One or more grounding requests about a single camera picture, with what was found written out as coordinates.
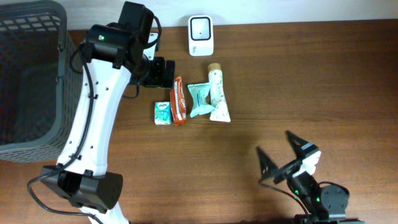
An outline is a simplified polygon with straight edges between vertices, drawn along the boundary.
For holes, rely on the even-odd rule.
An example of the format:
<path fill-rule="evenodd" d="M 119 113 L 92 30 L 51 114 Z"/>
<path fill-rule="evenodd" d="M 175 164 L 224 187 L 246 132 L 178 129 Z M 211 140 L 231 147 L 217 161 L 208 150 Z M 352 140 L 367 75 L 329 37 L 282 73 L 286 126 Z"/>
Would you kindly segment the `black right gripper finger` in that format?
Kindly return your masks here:
<path fill-rule="evenodd" d="M 286 131 L 285 132 L 287 135 L 287 140 L 289 144 L 292 146 L 294 152 L 299 152 L 302 150 L 302 147 L 306 144 L 308 144 L 308 141 L 298 137 L 291 131 Z"/>
<path fill-rule="evenodd" d="M 279 168 L 272 161 L 272 159 L 263 151 L 261 147 L 256 148 L 261 168 L 261 180 L 266 180 L 275 177 Z"/>

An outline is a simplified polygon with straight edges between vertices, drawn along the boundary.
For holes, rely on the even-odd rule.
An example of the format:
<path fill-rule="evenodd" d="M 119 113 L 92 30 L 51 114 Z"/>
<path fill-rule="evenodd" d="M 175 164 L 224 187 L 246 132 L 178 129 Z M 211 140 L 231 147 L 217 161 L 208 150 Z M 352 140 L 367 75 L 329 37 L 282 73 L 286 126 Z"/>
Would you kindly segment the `orange chocolate bar wrapper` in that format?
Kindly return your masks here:
<path fill-rule="evenodd" d="M 185 124 L 187 121 L 187 110 L 181 76 L 174 79 L 170 90 L 170 107 L 174 123 L 177 126 Z"/>

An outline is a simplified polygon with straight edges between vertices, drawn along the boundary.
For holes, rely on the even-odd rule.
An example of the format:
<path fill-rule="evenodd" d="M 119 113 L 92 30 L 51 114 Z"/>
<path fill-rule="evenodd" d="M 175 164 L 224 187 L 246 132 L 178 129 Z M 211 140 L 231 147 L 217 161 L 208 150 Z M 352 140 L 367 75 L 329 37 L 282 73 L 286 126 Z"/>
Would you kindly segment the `teal white tissue pack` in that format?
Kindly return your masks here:
<path fill-rule="evenodd" d="M 154 109 L 154 123 L 156 125 L 169 125 L 172 123 L 170 103 L 156 102 Z"/>

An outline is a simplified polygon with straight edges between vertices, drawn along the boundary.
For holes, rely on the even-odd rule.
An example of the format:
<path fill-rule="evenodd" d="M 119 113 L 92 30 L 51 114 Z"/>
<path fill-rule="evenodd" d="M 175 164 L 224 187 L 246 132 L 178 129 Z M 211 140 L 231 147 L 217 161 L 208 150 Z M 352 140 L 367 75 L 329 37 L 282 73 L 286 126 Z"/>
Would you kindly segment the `teal snack packet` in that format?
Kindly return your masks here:
<path fill-rule="evenodd" d="M 188 90 L 193 99 L 193 107 L 190 113 L 191 118 L 197 115 L 208 114 L 215 110 L 215 107 L 206 100 L 210 93 L 210 87 L 210 82 L 188 85 Z"/>

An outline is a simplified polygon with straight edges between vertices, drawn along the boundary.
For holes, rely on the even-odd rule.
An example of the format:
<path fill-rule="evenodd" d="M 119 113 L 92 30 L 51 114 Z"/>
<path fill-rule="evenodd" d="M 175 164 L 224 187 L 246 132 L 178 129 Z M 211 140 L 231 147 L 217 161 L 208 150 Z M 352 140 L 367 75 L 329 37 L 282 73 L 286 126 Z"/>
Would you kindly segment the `white cream tube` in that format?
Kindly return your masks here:
<path fill-rule="evenodd" d="M 223 89 L 223 72 L 219 63 L 209 64 L 208 78 L 211 84 L 210 101 L 215 108 L 210 114 L 210 120 L 229 123 L 231 118 Z"/>

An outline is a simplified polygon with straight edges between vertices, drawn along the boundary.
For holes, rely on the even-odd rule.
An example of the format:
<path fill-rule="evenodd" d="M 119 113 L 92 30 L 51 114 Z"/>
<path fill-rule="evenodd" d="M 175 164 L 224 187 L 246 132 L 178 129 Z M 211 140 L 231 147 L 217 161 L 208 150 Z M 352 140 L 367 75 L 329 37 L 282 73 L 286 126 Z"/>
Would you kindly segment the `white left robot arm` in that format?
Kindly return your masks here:
<path fill-rule="evenodd" d="M 38 177 L 68 200 L 76 215 L 92 223 L 126 223 L 119 198 L 120 174 L 108 172 L 108 146 L 119 103 L 127 86 L 172 88 L 175 63 L 155 56 L 159 20 L 142 4 L 125 2 L 117 22 L 94 25 L 77 54 L 83 85 L 67 142 L 53 166 Z"/>

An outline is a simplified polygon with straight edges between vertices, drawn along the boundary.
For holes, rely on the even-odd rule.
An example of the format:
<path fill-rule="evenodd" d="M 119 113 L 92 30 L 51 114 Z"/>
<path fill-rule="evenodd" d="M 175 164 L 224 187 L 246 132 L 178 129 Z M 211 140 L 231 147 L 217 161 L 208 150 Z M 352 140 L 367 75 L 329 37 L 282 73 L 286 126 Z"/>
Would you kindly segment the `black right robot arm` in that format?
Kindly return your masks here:
<path fill-rule="evenodd" d="M 278 167 L 262 147 L 256 148 L 261 178 L 259 185 L 292 198 L 303 210 L 295 215 L 293 223 L 362 223 L 347 218 L 349 190 L 329 181 L 317 182 L 313 177 L 322 154 L 318 146 L 291 131 L 286 136 L 296 158 Z"/>

